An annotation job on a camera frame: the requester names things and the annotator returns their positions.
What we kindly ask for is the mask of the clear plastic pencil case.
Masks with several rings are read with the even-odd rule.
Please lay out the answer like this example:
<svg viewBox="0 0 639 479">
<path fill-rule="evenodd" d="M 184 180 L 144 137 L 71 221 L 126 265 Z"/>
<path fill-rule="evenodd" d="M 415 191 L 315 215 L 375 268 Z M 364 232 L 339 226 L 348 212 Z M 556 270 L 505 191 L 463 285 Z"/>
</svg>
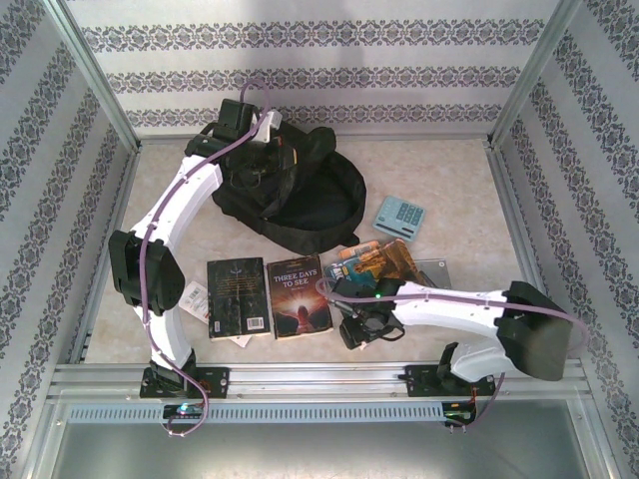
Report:
<svg viewBox="0 0 639 479">
<path fill-rule="evenodd" d="M 415 262 L 415 265 L 429 287 L 451 289 L 451 281 L 445 259 L 419 259 Z"/>
</svg>

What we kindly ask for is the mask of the right controller board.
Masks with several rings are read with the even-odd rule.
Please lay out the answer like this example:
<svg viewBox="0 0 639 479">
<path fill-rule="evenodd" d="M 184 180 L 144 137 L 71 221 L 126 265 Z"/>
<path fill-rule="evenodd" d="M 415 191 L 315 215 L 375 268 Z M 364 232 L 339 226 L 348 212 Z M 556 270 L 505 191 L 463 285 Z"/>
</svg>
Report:
<svg viewBox="0 0 639 479">
<path fill-rule="evenodd" d="M 446 426 L 467 427 L 475 420 L 477 414 L 475 401 L 444 402 L 442 408 Z"/>
</svg>

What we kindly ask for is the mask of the left controller board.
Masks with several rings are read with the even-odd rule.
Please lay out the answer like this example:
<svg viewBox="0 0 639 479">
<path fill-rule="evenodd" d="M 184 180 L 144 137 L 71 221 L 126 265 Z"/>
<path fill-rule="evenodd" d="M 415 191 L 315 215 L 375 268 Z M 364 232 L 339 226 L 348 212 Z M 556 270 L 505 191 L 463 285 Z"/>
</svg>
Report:
<svg viewBox="0 0 639 479">
<path fill-rule="evenodd" d="M 163 418 L 169 419 L 199 419 L 204 412 L 202 404 L 182 403 L 179 405 L 165 405 Z"/>
</svg>

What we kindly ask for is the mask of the dark book with barcode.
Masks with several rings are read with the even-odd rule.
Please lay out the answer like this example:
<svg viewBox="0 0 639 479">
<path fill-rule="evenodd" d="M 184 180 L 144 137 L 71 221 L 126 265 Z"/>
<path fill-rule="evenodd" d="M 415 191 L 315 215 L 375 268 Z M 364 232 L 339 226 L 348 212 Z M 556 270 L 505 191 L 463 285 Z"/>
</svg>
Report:
<svg viewBox="0 0 639 479">
<path fill-rule="evenodd" d="M 207 262 L 210 340 L 271 333 L 261 257 Z"/>
</svg>

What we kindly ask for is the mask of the black backpack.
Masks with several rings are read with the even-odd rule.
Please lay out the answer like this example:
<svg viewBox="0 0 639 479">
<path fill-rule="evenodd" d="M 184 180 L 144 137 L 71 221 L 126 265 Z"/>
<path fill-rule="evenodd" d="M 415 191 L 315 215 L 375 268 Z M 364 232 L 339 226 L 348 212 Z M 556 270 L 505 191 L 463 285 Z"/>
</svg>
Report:
<svg viewBox="0 0 639 479">
<path fill-rule="evenodd" d="M 336 150 L 333 129 L 305 132 L 284 122 L 280 133 L 297 149 L 297 165 L 259 185 L 224 179 L 212 194 L 214 203 L 225 215 L 294 253 L 358 244 L 354 231 L 365 210 L 365 180 Z"/>
</svg>

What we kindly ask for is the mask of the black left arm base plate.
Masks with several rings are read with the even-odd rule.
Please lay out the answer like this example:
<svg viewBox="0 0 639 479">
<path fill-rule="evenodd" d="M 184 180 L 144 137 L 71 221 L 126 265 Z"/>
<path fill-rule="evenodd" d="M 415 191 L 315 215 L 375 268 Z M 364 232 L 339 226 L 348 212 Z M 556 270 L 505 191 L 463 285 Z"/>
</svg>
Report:
<svg viewBox="0 0 639 479">
<path fill-rule="evenodd" d="M 225 399 L 230 384 L 230 370 L 225 367 L 197 366 L 192 378 L 213 399 Z M 203 393 L 191 381 L 174 370 L 147 367 L 144 370 L 140 393 L 141 398 L 184 398 L 202 399 Z"/>
</svg>

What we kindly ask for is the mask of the blue orange landscape book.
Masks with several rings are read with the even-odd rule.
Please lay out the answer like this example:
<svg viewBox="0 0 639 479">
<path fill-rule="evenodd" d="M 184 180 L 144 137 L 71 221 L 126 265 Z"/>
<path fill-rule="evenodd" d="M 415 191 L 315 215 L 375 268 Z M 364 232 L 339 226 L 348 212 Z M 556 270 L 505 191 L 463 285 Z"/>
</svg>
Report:
<svg viewBox="0 0 639 479">
<path fill-rule="evenodd" d="M 338 258 L 324 268 L 330 279 L 346 279 L 356 284 L 375 288 L 384 278 L 401 279 L 428 286 L 415 265 L 403 239 L 379 243 L 379 248 L 349 259 Z"/>
</svg>

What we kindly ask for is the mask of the aluminium frame post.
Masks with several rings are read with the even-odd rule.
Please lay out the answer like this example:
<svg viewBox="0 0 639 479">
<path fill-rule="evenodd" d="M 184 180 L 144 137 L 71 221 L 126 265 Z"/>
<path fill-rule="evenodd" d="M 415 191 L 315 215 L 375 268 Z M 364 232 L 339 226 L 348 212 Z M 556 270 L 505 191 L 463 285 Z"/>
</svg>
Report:
<svg viewBox="0 0 639 479">
<path fill-rule="evenodd" d="M 582 0 L 558 0 L 494 128 L 483 142 L 486 150 L 493 150 L 502 143 L 581 3 Z"/>
<path fill-rule="evenodd" d="M 72 54 L 88 86 L 99 100 L 119 138 L 127 147 L 138 150 L 140 140 L 65 0 L 40 1 L 51 16 L 62 41 Z"/>
</svg>

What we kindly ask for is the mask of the aluminium side rail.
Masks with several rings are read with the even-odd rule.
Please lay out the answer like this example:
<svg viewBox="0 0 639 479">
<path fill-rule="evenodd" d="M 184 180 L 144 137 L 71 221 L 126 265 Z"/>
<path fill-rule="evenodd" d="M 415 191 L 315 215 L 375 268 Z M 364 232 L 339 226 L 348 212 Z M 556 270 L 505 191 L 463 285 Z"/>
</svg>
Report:
<svg viewBox="0 0 639 479">
<path fill-rule="evenodd" d="M 505 168 L 494 151 L 488 150 L 486 156 L 522 273 L 522 279 L 513 281 L 506 290 L 507 301 L 517 307 L 506 308 L 498 326 L 498 338 L 520 370 L 533 376 L 541 369 L 554 368 L 552 375 L 556 377 L 567 359 L 572 323 L 552 314 L 525 309 L 536 306 L 558 311 L 560 307 L 545 295 Z"/>
<path fill-rule="evenodd" d="M 102 236 L 101 250 L 97 257 L 95 268 L 89 283 L 89 289 L 83 299 L 79 319 L 72 331 L 69 345 L 63 350 L 60 362 L 63 364 L 77 364 L 84 361 L 86 349 L 91 340 L 91 335 L 96 321 L 102 295 L 109 276 L 110 258 L 108 241 L 114 230 L 121 227 L 127 209 L 137 168 L 140 161 L 141 149 L 132 153 L 125 168 L 121 172 L 116 195 L 111 208 L 109 222 L 106 224 Z"/>
</svg>

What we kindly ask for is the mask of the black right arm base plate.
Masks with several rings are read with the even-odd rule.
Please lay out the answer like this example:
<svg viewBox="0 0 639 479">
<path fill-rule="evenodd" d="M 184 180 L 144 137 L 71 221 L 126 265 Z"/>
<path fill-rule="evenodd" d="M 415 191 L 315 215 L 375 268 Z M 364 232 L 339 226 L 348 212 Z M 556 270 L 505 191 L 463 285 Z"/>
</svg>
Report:
<svg viewBox="0 0 639 479">
<path fill-rule="evenodd" d="M 495 391 L 494 381 L 469 382 L 440 365 L 410 364 L 398 378 L 405 382 L 409 397 L 491 396 Z"/>
</svg>

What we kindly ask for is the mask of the Three Days to See book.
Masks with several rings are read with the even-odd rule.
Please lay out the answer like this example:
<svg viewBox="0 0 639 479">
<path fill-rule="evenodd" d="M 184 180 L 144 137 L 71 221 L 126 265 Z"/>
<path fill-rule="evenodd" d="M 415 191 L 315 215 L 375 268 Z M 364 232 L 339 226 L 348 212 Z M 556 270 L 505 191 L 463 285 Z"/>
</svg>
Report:
<svg viewBox="0 0 639 479">
<path fill-rule="evenodd" d="M 332 330 L 327 299 L 316 289 L 317 282 L 322 278 L 318 254 L 267 265 L 276 339 L 297 338 Z"/>
</svg>

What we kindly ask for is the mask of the controller board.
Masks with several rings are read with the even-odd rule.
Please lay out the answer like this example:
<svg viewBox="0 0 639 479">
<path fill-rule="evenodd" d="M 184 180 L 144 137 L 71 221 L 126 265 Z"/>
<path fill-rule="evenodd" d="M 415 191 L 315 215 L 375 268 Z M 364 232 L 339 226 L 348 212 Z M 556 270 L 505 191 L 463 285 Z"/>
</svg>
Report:
<svg viewBox="0 0 639 479">
<path fill-rule="evenodd" d="M 444 402 L 442 408 L 446 426 L 467 427 L 475 420 L 477 414 L 475 401 Z"/>
<path fill-rule="evenodd" d="M 204 412 L 202 404 L 182 403 L 179 405 L 165 405 L 163 418 L 169 419 L 199 419 Z"/>
</svg>

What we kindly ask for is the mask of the light blue calculator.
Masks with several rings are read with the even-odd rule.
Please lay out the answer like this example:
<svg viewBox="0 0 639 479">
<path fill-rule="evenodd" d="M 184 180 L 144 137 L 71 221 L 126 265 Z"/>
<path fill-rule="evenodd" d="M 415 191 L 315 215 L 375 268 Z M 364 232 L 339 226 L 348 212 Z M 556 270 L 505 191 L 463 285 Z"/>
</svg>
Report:
<svg viewBox="0 0 639 479">
<path fill-rule="evenodd" d="M 372 226 L 393 237 L 414 241 L 426 216 L 426 209 L 393 196 L 384 198 Z"/>
</svg>

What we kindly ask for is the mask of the aluminium mounting rail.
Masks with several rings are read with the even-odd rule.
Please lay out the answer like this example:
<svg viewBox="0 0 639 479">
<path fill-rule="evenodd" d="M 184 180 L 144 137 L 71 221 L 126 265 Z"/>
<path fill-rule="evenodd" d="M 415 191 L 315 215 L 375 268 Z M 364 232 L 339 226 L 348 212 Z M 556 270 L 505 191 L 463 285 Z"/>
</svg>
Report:
<svg viewBox="0 0 639 479">
<path fill-rule="evenodd" d="M 406 400 L 399 377 L 402 362 L 230 364 L 230 400 L 355 401 Z M 70 364 L 55 368 L 46 393 L 53 400 L 137 400 L 143 364 Z M 578 360 L 567 363 L 558 382 L 533 379 L 520 372 L 505 376 L 499 397 L 504 400 L 573 399 L 592 395 L 590 382 Z"/>
</svg>

